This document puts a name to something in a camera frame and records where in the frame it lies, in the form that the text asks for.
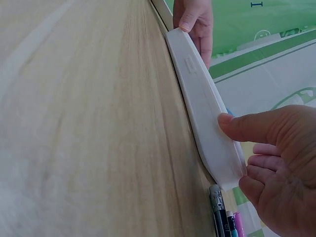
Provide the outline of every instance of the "pink marker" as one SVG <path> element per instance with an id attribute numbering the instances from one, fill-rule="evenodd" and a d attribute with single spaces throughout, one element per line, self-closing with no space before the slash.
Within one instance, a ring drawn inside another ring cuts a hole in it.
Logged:
<path id="1" fill-rule="evenodd" d="M 243 228 L 242 216 L 240 212 L 234 213 L 236 229 L 238 232 L 238 237 L 246 237 L 245 230 Z"/>

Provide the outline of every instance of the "finger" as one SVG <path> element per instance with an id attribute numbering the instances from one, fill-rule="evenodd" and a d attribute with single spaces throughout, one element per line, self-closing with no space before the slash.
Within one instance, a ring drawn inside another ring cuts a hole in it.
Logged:
<path id="1" fill-rule="evenodd" d="M 180 19 L 179 27 L 184 32 L 190 32 L 196 23 L 201 10 L 198 7 L 188 6 Z"/>
<path id="2" fill-rule="evenodd" d="M 249 176 L 243 176 L 239 180 L 239 187 L 254 207 L 257 208 L 260 195 L 265 186 L 261 182 L 254 180 Z"/>
<path id="3" fill-rule="evenodd" d="M 194 45 L 196 46 L 198 53 L 201 54 L 201 45 L 200 45 L 199 37 L 192 38 L 192 41 L 193 41 Z"/>
<path id="4" fill-rule="evenodd" d="M 271 176 L 275 174 L 275 172 L 270 169 L 248 165 L 247 174 L 250 178 L 265 184 L 271 178 Z"/>
<path id="5" fill-rule="evenodd" d="M 275 145 L 277 139 L 282 140 L 304 112 L 306 113 L 304 106 L 286 106 L 239 118 L 221 114 L 218 122 L 224 133 L 233 140 Z"/>
<path id="6" fill-rule="evenodd" d="M 282 158 L 277 156 L 251 156 L 248 159 L 248 165 L 270 169 L 274 172 L 285 167 Z"/>
<path id="7" fill-rule="evenodd" d="M 205 63 L 207 69 L 211 65 L 211 55 L 212 55 L 212 46 L 213 46 L 213 37 L 210 35 L 201 37 L 201 57 Z"/>
<path id="8" fill-rule="evenodd" d="M 270 144 L 257 143 L 253 147 L 253 153 L 258 155 L 281 156 L 281 152 L 276 146 Z"/>

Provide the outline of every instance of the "light wood panel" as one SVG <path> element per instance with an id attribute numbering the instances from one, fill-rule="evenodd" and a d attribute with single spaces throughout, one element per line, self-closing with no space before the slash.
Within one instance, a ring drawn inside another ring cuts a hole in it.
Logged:
<path id="1" fill-rule="evenodd" d="M 149 2 L 0 9 L 1 236 L 213 236 L 211 179 Z"/>

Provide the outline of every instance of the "hand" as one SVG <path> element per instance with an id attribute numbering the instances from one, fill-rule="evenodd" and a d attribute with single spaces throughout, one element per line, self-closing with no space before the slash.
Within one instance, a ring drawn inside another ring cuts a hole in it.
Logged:
<path id="1" fill-rule="evenodd" d="M 233 140 L 261 143 L 239 186 L 262 221 L 280 236 L 316 236 L 316 109 L 221 114 L 219 125 Z"/>
<path id="2" fill-rule="evenodd" d="M 174 0 L 173 26 L 188 32 L 207 68 L 213 47 L 213 12 L 210 0 Z"/>

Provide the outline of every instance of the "pen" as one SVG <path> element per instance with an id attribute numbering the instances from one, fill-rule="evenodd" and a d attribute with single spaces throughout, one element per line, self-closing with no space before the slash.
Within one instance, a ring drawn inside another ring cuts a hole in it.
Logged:
<path id="1" fill-rule="evenodd" d="M 240 212 L 234 213 L 236 229 L 239 237 L 246 237 L 245 231 L 243 229 L 242 217 Z"/>
<path id="2" fill-rule="evenodd" d="M 215 220 L 216 235 L 218 237 L 231 237 L 223 196 L 217 184 L 209 187 L 209 196 Z"/>
<path id="3" fill-rule="evenodd" d="M 228 225 L 229 225 L 229 229 L 231 230 L 232 237 L 238 237 L 238 232 L 236 229 L 235 218 L 234 218 L 233 212 L 227 211 L 226 215 L 227 215 Z"/>

